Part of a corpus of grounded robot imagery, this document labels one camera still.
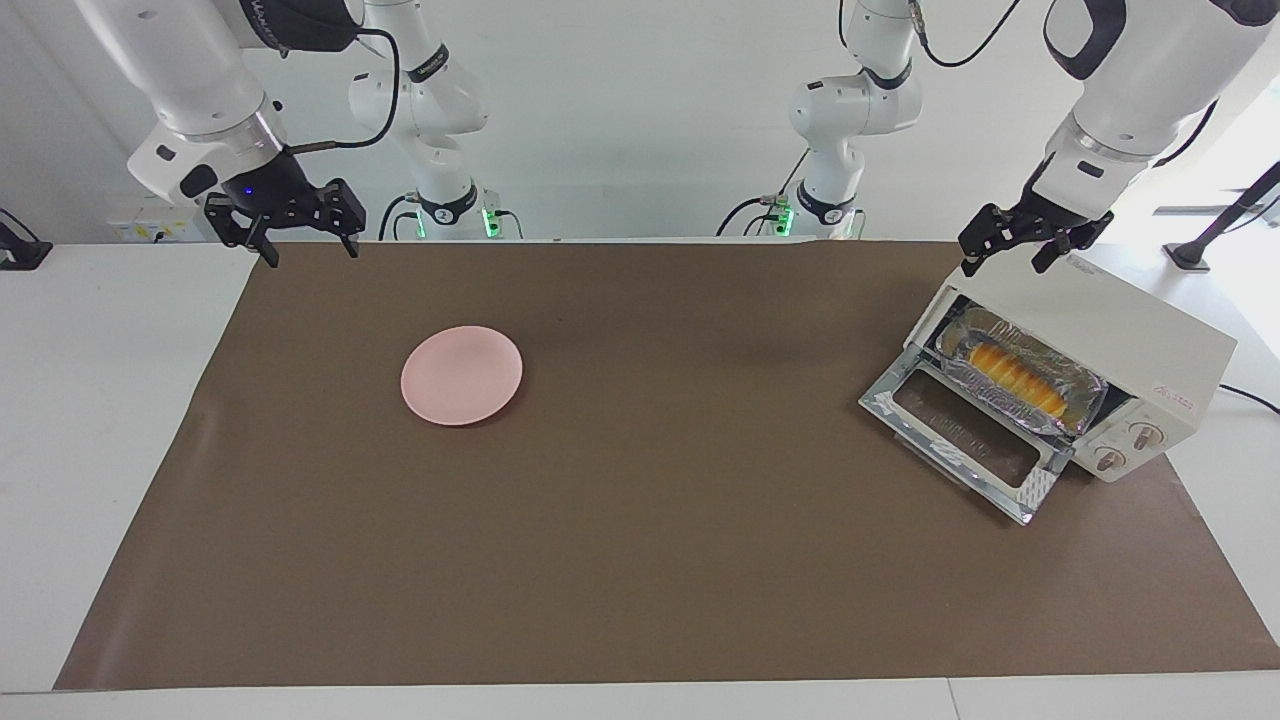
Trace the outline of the golden sliced bread loaf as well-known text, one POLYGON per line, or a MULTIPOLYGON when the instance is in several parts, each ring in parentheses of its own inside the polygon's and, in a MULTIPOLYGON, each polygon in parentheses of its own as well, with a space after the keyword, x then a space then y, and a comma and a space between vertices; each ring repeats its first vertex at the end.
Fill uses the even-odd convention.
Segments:
POLYGON ((1050 382, 996 343, 977 345, 966 361, 1015 398, 1052 418, 1061 419, 1068 410, 1068 401, 1050 382))

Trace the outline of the aluminium foil tray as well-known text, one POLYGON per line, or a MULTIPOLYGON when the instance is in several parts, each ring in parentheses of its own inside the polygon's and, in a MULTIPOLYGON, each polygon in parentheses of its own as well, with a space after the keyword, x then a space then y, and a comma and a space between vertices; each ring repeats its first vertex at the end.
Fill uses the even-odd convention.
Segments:
POLYGON ((1108 391, 1107 382, 1082 364, 975 304, 955 313, 942 324, 931 341, 931 350, 940 355, 946 377, 970 391, 980 404, 1039 436, 1082 436, 1096 418, 1108 391), (1068 401, 1064 416, 1052 418, 1024 404, 972 366, 966 356, 980 343, 996 343, 1014 352, 1050 382, 1068 401))

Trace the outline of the cream toaster oven body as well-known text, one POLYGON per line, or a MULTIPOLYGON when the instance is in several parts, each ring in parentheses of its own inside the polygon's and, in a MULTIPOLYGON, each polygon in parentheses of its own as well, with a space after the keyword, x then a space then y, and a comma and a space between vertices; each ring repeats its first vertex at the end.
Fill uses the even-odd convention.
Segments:
POLYGON ((1037 250, 1021 246, 998 252, 973 278, 956 269, 906 345, 943 372, 931 341, 955 313, 975 304, 1082 364, 1108 384, 1100 411, 1082 436, 1046 437, 1071 443, 1073 461, 1094 478, 1120 480, 1199 429, 1236 341, 1079 252, 1036 274, 1030 260, 1037 250), (1160 427, 1164 445, 1135 452, 1129 433, 1135 421, 1160 427), (1100 446, 1120 450, 1126 465, 1097 477, 1092 456, 1100 446))

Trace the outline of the glass oven door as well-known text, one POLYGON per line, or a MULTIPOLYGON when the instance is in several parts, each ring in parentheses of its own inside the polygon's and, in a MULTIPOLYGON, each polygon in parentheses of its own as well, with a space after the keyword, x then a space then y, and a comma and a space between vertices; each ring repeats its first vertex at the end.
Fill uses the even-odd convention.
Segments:
POLYGON ((923 356, 902 355, 859 404, 916 456, 1028 525, 1075 454, 988 407, 923 356))

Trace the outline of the tall black stand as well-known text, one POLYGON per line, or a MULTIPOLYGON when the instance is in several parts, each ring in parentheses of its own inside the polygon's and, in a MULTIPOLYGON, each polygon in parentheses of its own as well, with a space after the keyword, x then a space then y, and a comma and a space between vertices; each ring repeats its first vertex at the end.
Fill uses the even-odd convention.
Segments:
POLYGON ((1167 259, 1184 272, 1207 272, 1208 264, 1204 261, 1204 252, 1208 246, 1228 231, 1238 225, 1245 225, 1242 218, 1252 213, 1252 218, 1260 217, 1265 206, 1258 202, 1270 196, 1276 187, 1280 187, 1280 160, 1267 168, 1252 184, 1244 188, 1236 200, 1226 206, 1216 218, 1192 241, 1184 243, 1166 243, 1164 252, 1167 259))

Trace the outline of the pink round plate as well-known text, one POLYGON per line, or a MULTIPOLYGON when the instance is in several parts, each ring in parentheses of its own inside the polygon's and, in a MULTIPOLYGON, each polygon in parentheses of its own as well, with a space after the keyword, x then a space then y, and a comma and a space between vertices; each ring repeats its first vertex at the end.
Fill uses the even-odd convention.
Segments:
POLYGON ((500 413, 524 379, 524 356, 499 331, 457 325, 431 334, 404 360, 406 407, 440 427, 468 427, 500 413))

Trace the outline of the small black stand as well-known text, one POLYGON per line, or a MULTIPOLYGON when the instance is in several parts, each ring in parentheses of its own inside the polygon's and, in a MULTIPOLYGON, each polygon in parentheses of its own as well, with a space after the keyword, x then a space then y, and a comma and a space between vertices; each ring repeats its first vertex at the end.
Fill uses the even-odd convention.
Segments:
POLYGON ((32 272, 52 251, 20 218, 0 206, 0 272, 32 272))

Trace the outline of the brown paper table mat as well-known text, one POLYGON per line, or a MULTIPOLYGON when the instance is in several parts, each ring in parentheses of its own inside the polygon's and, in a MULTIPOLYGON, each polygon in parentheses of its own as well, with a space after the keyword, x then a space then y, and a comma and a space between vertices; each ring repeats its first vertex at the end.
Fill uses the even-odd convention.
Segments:
POLYGON ((1166 460, 1019 527, 858 406, 950 245, 282 255, 59 691, 1280 669, 1166 460), (440 427, 401 372, 457 325, 524 379, 440 427))

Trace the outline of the white wall socket box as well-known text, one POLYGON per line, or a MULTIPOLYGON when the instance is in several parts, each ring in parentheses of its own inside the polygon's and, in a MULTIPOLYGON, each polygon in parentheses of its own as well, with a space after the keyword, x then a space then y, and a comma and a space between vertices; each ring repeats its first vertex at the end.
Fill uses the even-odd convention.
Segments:
POLYGON ((105 222, 124 243, 212 242, 198 224, 196 206, 173 206, 156 197, 110 199, 105 222))

